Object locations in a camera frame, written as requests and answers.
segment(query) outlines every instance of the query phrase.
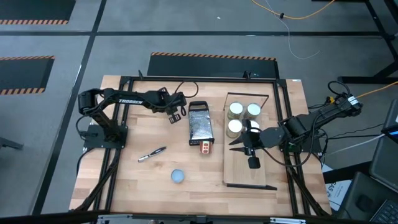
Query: silver pen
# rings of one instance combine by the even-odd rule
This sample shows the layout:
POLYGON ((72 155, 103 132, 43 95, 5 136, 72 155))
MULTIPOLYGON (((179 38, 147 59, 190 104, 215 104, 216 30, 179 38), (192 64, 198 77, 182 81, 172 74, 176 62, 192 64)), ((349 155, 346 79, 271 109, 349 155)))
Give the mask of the silver pen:
POLYGON ((166 149, 166 146, 158 148, 155 151, 151 152, 150 154, 144 155, 141 158, 139 158, 138 162, 142 162, 142 161, 144 161, 144 160, 146 160, 146 159, 148 159, 148 158, 150 158, 152 156, 158 155, 159 153, 163 152, 165 149, 166 149))

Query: wooden table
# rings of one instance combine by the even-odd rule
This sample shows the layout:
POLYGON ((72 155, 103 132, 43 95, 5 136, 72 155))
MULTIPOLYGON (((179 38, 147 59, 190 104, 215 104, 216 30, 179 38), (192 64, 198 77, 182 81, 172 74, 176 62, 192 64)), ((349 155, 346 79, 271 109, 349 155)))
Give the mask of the wooden table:
MULTIPOLYGON (((101 88, 117 89, 119 80, 120 76, 105 76, 101 88)), ((169 92, 174 92, 179 83, 135 81, 133 91, 158 90, 165 86, 169 92)), ((213 135, 216 139, 213 153, 210 156, 203 155, 200 154, 198 147, 188 145, 187 116, 175 124, 170 124, 166 114, 153 114, 151 110, 143 106, 130 106, 127 119, 129 133, 126 147, 121 153, 111 212, 291 216, 286 170, 267 156, 259 155, 262 166, 267 167, 267 183, 277 187, 278 190, 240 189, 226 187, 223 184, 223 106, 226 93, 233 91, 268 94, 270 98, 264 106, 267 113, 266 124, 276 126, 277 114, 272 85, 201 82, 198 82, 198 85, 198 95, 187 101, 188 103, 192 100, 208 102, 213 135), (137 162, 137 159, 144 154, 162 146, 167 146, 162 154, 143 163, 137 162), (174 169, 185 172, 185 180, 181 184, 175 184, 170 179, 171 171, 174 169)), ((308 113, 301 81, 287 80, 287 86, 293 114, 308 113)), ((194 94, 196 88, 192 83, 185 83, 179 90, 189 96, 194 94)), ((281 102, 284 102, 282 89, 279 93, 281 102)), ((282 111, 286 117, 283 103, 282 111)), ((109 117, 112 112, 113 105, 105 109, 109 117)), ((283 161, 282 153, 277 149, 271 149, 270 152, 278 160, 283 161)), ((70 208, 79 206, 96 185, 103 155, 104 149, 94 149, 81 161, 70 208)), ((306 156, 306 153, 302 153, 302 160, 306 156)), ((303 172, 309 191, 327 212, 331 212, 319 161, 312 156, 303 166, 303 172)), ((297 186, 295 192, 299 211, 303 213, 297 186)), ((103 191, 100 208, 104 207, 106 193, 107 186, 103 191)))

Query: gray floor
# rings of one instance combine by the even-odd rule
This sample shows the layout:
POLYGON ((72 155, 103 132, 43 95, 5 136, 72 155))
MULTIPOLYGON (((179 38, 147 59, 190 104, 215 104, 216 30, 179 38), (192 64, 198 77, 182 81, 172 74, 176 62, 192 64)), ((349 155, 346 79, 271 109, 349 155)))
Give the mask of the gray floor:
MULTIPOLYGON (((269 0, 276 11, 302 16, 322 7, 324 2, 309 0, 269 0)), ((392 20, 382 1, 372 1, 385 28, 395 33, 392 20)), ((71 21, 66 26, 0 26, 0 30, 91 30, 100 0, 77 0, 71 21)), ((364 4, 334 3, 319 15, 302 21, 287 21, 293 31, 375 31, 374 22, 364 4)), ((285 31, 272 14, 250 0, 139 1, 108 0, 100 30, 223 30, 285 31)), ((38 180, 61 123, 88 37, 0 37, 0 57, 54 55, 55 63, 45 93, 41 95, 0 96, 0 136, 25 144, 23 151, 2 148, 0 152, 0 217, 25 215, 32 205, 38 180)), ((330 95, 326 84, 340 75, 371 76, 392 62, 385 42, 380 38, 292 37, 292 50, 308 60, 295 58, 287 37, 237 36, 135 36, 97 37, 83 77, 80 91, 98 88, 103 75, 146 73, 151 52, 195 52, 206 54, 253 55, 275 57, 282 78, 302 79, 308 105, 323 102, 330 95)), ((349 85, 355 95, 380 85, 349 85)), ((326 126, 330 136, 366 128, 384 121, 398 87, 361 99, 360 116, 336 120, 326 126)), ((45 213, 65 212, 75 183, 75 167, 82 140, 74 125, 79 117, 75 109, 63 143, 45 213)), ((84 129, 88 120, 81 122, 84 129)), ((378 133, 379 129, 364 133, 378 133)), ((363 139, 342 139, 330 143, 333 152, 363 139)), ((370 160, 375 142, 327 158, 333 168, 370 160)))

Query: black mat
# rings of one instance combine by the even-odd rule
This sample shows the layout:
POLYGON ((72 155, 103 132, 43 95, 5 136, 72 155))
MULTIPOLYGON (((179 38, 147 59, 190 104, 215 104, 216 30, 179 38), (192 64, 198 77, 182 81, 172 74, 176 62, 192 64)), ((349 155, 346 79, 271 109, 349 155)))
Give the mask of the black mat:
POLYGON ((75 0, 0 0, 0 24, 67 24, 75 0))
POLYGON ((0 95, 42 93, 54 56, 0 58, 0 95))
POLYGON ((154 52, 147 75, 185 77, 279 78, 277 62, 272 57, 154 52))

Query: white cable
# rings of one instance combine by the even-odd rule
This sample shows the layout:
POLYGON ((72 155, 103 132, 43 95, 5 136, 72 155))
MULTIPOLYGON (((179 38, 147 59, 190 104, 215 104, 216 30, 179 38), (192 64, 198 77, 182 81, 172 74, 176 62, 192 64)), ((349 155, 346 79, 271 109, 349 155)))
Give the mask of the white cable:
POLYGON ((374 141, 374 140, 376 140, 376 139, 379 139, 379 138, 381 138, 381 137, 383 137, 383 136, 385 136, 385 134, 381 134, 381 135, 379 135, 379 136, 377 136, 377 137, 375 137, 375 138, 372 138, 372 139, 370 139, 370 140, 367 140, 367 141, 362 142, 362 143, 359 143, 359 144, 355 144, 355 145, 353 145, 353 146, 345 147, 344 149, 339 149, 339 150, 337 150, 337 151, 332 152, 331 154, 328 154, 328 157, 331 156, 331 155, 333 155, 333 154, 335 154, 335 153, 337 153, 337 152, 342 152, 342 151, 344 151, 344 150, 351 149, 351 148, 354 148, 354 147, 356 147, 356 146, 361 146, 361 145, 363 145, 363 144, 369 143, 369 142, 374 141))
POLYGON ((286 25, 286 23, 284 21, 282 21, 282 19, 279 19, 279 17, 276 16, 276 14, 275 14, 274 10, 272 9, 271 5, 269 4, 268 0, 266 0, 266 2, 268 4, 268 6, 269 6, 269 9, 273 12, 273 15, 275 16, 275 18, 277 18, 279 21, 281 21, 281 23, 283 23, 286 26, 286 28, 287 28, 287 42, 289 43, 289 50, 290 50, 290 53, 292 53, 292 55, 294 57, 296 57, 298 59, 301 59, 301 60, 306 60, 306 59, 309 59, 309 58, 312 58, 312 57, 316 56, 317 54, 319 54, 321 52, 319 50, 317 53, 315 53, 315 54, 313 54, 313 55, 311 55, 309 57, 305 57, 305 58, 300 58, 299 56, 295 55, 293 53, 293 51, 292 51, 292 47, 290 46, 290 29, 289 29, 289 27, 286 25))

